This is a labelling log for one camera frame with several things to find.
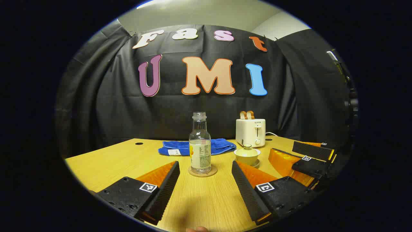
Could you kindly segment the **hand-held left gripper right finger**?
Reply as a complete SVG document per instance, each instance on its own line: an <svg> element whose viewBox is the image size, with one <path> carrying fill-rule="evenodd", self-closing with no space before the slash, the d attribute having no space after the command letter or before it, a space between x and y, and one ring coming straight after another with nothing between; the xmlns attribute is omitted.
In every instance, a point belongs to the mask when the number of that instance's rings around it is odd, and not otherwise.
<svg viewBox="0 0 412 232"><path fill-rule="evenodd" d="M318 194L290 176L276 178L234 160L231 173L250 218L260 225L278 222L311 203Z"/></svg>

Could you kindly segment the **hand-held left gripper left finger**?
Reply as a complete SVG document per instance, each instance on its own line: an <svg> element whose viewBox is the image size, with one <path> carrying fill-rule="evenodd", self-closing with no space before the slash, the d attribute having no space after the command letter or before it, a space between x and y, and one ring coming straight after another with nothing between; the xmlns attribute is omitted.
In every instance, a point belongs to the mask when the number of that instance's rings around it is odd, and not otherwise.
<svg viewBox="0 0 412 232"><path fill-rule="evenodd" d="M179 163L173 161L138 178L122 177L97 192L97 196L125 214L156 226L179 175Z"/></svg>

